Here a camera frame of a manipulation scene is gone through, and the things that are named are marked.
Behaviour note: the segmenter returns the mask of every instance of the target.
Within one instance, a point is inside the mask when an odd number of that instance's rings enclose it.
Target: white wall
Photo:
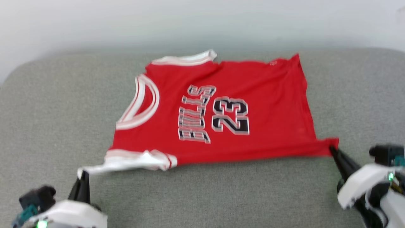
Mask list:
[[[0,0],[0,84],[18,65],[131,47],[405,50],[403,0]]]

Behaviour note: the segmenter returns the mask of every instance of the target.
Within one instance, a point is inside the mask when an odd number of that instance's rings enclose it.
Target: red jersey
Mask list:
[[[269,63],[215,57],[209,50],[147,65],[104,165],[85,170],[330,156],[339,140],[316,138],[298,54]]]

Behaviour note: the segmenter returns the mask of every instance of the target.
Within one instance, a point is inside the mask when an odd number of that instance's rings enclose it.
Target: black number with white outline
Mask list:
[[[212,129],[214,131],[223,131],[227,127],[235,135],[249,135],[249,118],[246,116],[248,109],[247,103],[242,99],[229,97],[218,97],[214,100],[212,116]],[[234,113],[235,119],[227,113]]]

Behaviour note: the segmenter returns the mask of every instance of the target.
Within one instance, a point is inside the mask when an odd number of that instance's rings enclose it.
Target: green led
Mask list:
[[[393,173],[390,173],[390,174],[388,175],[388,180],[392,181],[393,179],[394,179],[394,174],[393,174]]]
[[[36,228],[47,228],[48,222],[47,221],[39,221],[36,225]]]

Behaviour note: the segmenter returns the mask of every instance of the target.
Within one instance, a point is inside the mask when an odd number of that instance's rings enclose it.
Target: gray fabric surface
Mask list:
[[[0,220],[18,198],[53,185],[65,199],[76,169],[103,162],[134,77],[153,55],[63,56],[28,63],[0,89]],[[218,53],[269,61],[293,53]],[[300,52],[320,138],[339,136],[360,164],[375,143],[405,142],[405,53],[386,49]],[[362,227],[336,197],[331,157],[133,170],[91,177],[92,201],[122,227]]]

